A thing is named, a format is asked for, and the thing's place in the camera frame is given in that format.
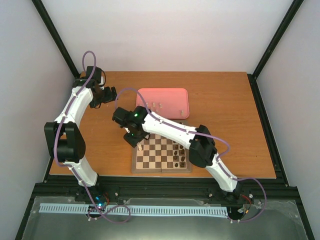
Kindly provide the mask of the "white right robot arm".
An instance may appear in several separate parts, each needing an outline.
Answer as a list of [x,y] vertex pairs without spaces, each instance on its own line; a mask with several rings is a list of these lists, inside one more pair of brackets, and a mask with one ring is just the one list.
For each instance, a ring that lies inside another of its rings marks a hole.
[[189,162],[206,169],[216,180],[228,202],[235,202],[240,198],[242,187],[239,179],[222,161],[222,157],[230,151],[230,145],[212,136],[206,126],[183,125],[161,117],[143,106],[137,106],[133,111],[117,107],[112,120],[127,131],[123,138],[133,148],[151,134],[180,144],[189,151]]

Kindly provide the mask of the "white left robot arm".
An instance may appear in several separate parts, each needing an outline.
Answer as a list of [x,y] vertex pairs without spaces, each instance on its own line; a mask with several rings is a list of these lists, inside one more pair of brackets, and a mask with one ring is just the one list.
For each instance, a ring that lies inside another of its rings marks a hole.
[[85,157],[86,143],[79,127],[87,107],[98,109],[116,99],[116,88],[105,84],[105,72],[88,66],[85,76],[73,82],[70,98],[61,114],[44,125],[50,156],[59,167],[68,168],[79,185],[88,187],[86,195],[95,202],[103,198],[104,188],[96,184],[98,174]]

